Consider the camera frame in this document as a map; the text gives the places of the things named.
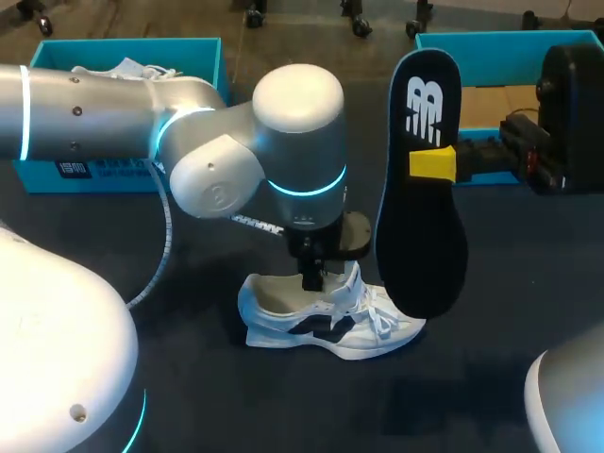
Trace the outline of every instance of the open box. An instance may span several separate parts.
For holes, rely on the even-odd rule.
[[[176,69],[203,78],[228,102],[228,79],[222,43],[210,39],[46,41],[31,60],[32,68],[71,71],[83,66],[107,71],[124,58],[143,65]],[[90,162],[15,161],[29,193],[152,193],[157,191],[139,159]]]
[[[592,31],[510,31],[420,34],[415,46],[446,51],[458,64],[463,85],[460,135],[499,137],[499,122],[521,110],[537,122],[535,85],[554,45],[604,46]],[[472,184],[515,184],[508,173],[478,175]]]

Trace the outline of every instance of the glowing blue ring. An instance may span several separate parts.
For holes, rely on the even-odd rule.
[[[323,187],[321,189],[317,189],[316,191],[310,191],[310,192],[289,191],[287,189],[283,189],[282,187],[279,187],[273,181],[268,181],[268,183],[271,186],[273,186],[273,188],[275,190],[277,190],[277,191],[279,191],[281,193],[285,193],[286,195],[291,195],[291,196],[315,196],[315,195],[319,195],[321,193],[325,193],[327,191],[330,191],[331,189],[333,189],[334,187],[336,187],[340,183],[340,181],[342,181],[342,179],[344,178],[345,174],[346,174],[346,166],[344,166],[344,169],[342,170],[342,172],[340,173],[340,175],[331,184],[329,184],[328,186],[325,186],[325,187]]]
[[[168,121],[166,121],[166,123],[159,130],[158,137],[155,140],[155,156],[154,156],[154,158],[156,158],[159,154],[159,144],[161,143],[161,139],[163,138],[163,135],[168,130],[168,127],[173,125],[176,121],[184,118],[185,116],[189,116],[194,113],[199,113],[201,111],[214,111],[214,109],[212,107],[197,107],[195,109],[190,109],[190,110],[180,110],[180,111],[177,111]]]
[[[26,160],[29,153],[29,129],[31,128],[31,88],[29,87],[29,71],[26,66],[20,66],[21,82],[23,85],[23,133],[21,138],[20,160]]]
[[[139,435],[139,431],[141,430],[141,427],[143,426],[144,411],[146,409],[146,406],[147,406],[147,391],[145,390],[143,392],[143,409],[141,410],[141,417],[139,418],[139,424],[136,426],[136,429],[134,430],[134,432],[132,433],[132,437],[130,438],[130,442],[128,442],[128,444],[126,445],[126,448],[124,448],[124,450],[122,450],[122,453],[127,453],[127,451],[134,444],[136,437]]]

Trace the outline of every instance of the blue box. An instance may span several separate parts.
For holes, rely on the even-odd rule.
[[[460,67],[464,87],[535,85],[545,54],[554,45],[592,43],[604,46],[593,31],[503,31],[430,33],[415,38],[415,47],[446,51]],[[499,137],[497,128],[462,129],[465,139]],[[480,175],[471,184],[516,184],[507,173]]]
[[[107,71],[126,57],[143,65],[174,68],[185,76],[203,78],[228,102],[227,69],[219,38],[45,41],[38,47],[30,66],[63,71],[83,66],[93,71]],[[14,161],[13,164],[29,193],[157,192],[139,159]]]

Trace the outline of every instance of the dark tabletop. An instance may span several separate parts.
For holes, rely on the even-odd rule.
[[[344,86],[349,208],[372,221],[387,88]],[[0,167],[0,190],[3,220],[88,266],[125,299],[153,275],[163,248],[156,196],[27,196],[9,165]],[[293,273],[294,261],[279,239],[175,207],[165,278],[134,311],[146,451],[536,452],[523,403],[530,364],[604,319],[604,199],[482,187],[458,188],[456,201],[470,244],[461,299],[413,344],[363,362],[312,347],[244,347],[236,309],[243,280]],[[278,220],[265,190],[245,212]],[[373,257],[361,269],[368,283],[379,282]]]

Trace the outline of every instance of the white sneaker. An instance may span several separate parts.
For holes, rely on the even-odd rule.
[[[124,59],[115,68],[109,71],[91,71],[83,66],[76,66],[72,73],[90,74],[91,76],[101,76],[109,78],[119,78],[122,80],[165,80],[180,76],[176,69],[165,69],[161,66],[147,65],[143,66],[133,59]]]
[[[305,292],[302,276],[251,275],[239,291],[249,346],[315,344],[347,361],[386,354],[411,341],[425,320],[401,313],[382,287],[366,285],[355,261],[327,274],[325,291]]]

